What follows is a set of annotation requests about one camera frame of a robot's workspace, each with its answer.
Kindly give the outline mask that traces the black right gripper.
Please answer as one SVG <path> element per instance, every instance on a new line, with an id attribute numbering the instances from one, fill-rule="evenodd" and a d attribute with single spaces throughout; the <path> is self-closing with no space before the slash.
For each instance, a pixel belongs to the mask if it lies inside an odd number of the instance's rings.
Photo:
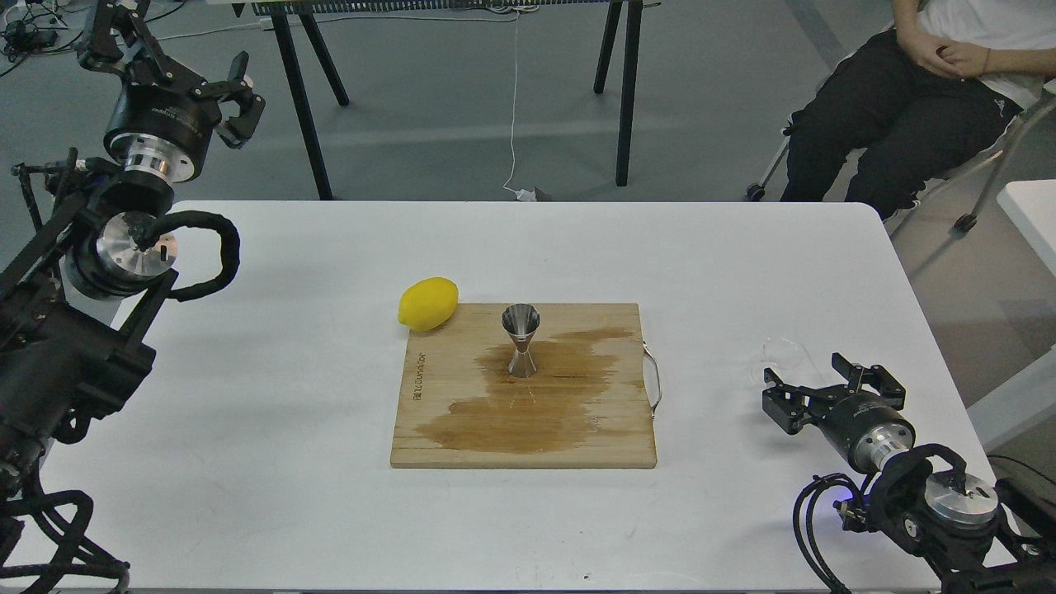
<path id="1" fill-rule="evenodd" d="M 763 413 L 787 435 L 797 435 L 807 425 L 818 426 L 857 474 L 879 474 L 893 456 L 914 447 L 914 428 L 900 414 L 906 390 L 882 365 L 852 364 L 838 352 L 831 354 L 831 365 L 849 389 L 791 386 L 766 367 Z"/>

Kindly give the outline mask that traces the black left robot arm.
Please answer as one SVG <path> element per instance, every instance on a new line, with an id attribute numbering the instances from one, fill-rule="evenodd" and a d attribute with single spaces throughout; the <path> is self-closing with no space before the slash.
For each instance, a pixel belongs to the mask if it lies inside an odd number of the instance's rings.
<path id="1" fill-rule="evenodd" d="M 144 344 L 163 302 L 212 295 L 240 266 L 240 236 L 221 214 L 173 214 L 176 184 L 196 179 L 216 134 L 238 149 L 264 99 L 248 53 L 207 82 L 161 49 L 147 1 L 97 1 L 76 48 L 83 68 L 116 75 L 120 97 L 106 157 L 16 165 L 36 234 L 2 272 L 2 577 L 52 592 L 68 576 L 112 579 L 129 565 L 86 535 L 92 499 L 48 493 L 50 444 L 72 445 L 120 411 L 153 368 Z"/>

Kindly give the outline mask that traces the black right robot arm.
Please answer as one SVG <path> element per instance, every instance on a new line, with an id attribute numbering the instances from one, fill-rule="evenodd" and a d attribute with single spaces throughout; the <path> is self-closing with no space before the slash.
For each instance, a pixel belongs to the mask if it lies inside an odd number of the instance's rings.
<path id="1" fill-rule="evenodd" d="M 833 506 L 842 530 L 881 531 L 922 558 L 943 593 L 1052 593 L 1054 507 L 1011 480 L 985 483 L 965 459 L 939 444 L 917 445 L 902 417 L 905 388 L 881 365 L 834 354 L 844 384 L 821 389 L 786 384 L 763 369 L 762 409 L 788 435 L 814 425 L 864 481 L 814 476 L 797 496 L 792 524 L 811 571 L 832 593 L 846 586 L 825 560 L 814 533 L 823 493 L 844 488 Z"/>

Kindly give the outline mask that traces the person right hand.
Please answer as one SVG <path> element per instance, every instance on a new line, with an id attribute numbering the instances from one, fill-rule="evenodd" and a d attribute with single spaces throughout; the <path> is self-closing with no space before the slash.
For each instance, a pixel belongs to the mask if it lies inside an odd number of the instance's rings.
<path id="1" fill-rule="evenodd" d="M 943 50 L 954 44 L 951 39 L 929 34 L 914 23 L 895 24 L 895 37 L 898 47 L 913 64 L 941 78 L 962 78 L 960 70 L 942 57 Z"/>

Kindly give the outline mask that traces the person left hand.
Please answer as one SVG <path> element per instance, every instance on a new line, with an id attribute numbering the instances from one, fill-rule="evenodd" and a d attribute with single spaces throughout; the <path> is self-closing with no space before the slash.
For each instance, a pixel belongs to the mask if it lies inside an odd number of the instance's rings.
<path id="1" fill-rule="evenodd" d="M 950 66 L 954 78 L 981 78 L 989 69 L 992 50 L 987 47 L 955 42 L 940 47 L 936 53 Z"/>

